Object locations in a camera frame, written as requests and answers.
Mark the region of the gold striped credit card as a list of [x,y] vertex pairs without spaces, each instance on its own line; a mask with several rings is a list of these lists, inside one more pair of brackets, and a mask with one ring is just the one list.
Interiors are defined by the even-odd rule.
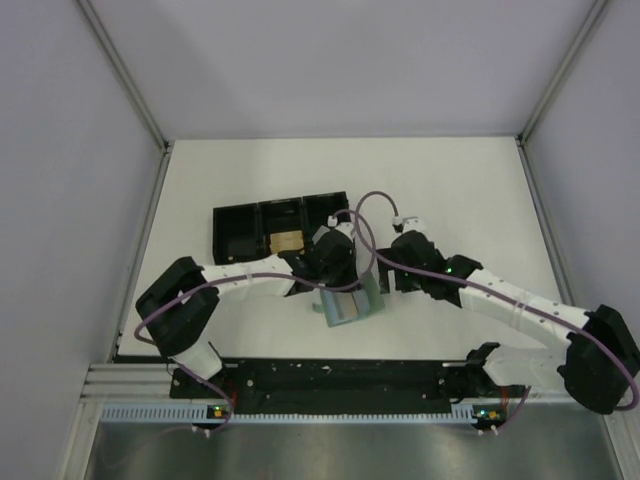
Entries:
[[333,302],[331,319],[335,324],[361,319],[370,311],[370,302],[364,290],[335,293]]

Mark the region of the green card holder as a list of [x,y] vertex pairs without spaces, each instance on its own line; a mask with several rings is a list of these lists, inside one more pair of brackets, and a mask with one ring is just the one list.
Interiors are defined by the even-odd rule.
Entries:
[[385,308],[379,285],[372,273],[367,273],[364,283],[351,292],[320,290],[312,303],[315,313],[324,316],[329,328],[361,321],[380,313]]

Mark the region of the black three-compartment tray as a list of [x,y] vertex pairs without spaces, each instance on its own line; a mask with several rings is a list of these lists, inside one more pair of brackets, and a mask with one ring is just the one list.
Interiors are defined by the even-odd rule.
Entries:
[[276,232],[301,230],[305,251],[328,217],[348,207],[344,191],[216,207],[212,220],[214,263],[228,265],[268,257],[272,255],[269,236]]

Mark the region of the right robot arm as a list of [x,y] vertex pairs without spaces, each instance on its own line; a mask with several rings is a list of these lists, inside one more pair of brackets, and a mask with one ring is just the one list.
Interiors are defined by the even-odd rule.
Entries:
[[401,277],[405,291],[492,318],[540,343],[498,344],[467,370],[469,388],[487,396],[500,386],[565,390],[588,410],[609,415],[639,403],[639,348],[622,315],[601,305],[581,309],[533,294],[463,255],[444,257],[420,231],[399,235],[376,253]]

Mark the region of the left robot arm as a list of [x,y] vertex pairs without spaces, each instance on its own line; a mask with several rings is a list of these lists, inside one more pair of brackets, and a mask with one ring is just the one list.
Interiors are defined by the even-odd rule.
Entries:
[[222,359],[205,331],[221,301],[291,297],[314,289],[349,291],[358,286],[354,225],[322,227],[302,253],[281,251],[263,259],[200,266],[181,257],[138,298],[135,310],[160,355],[192,373],[205,396],[226,387]]

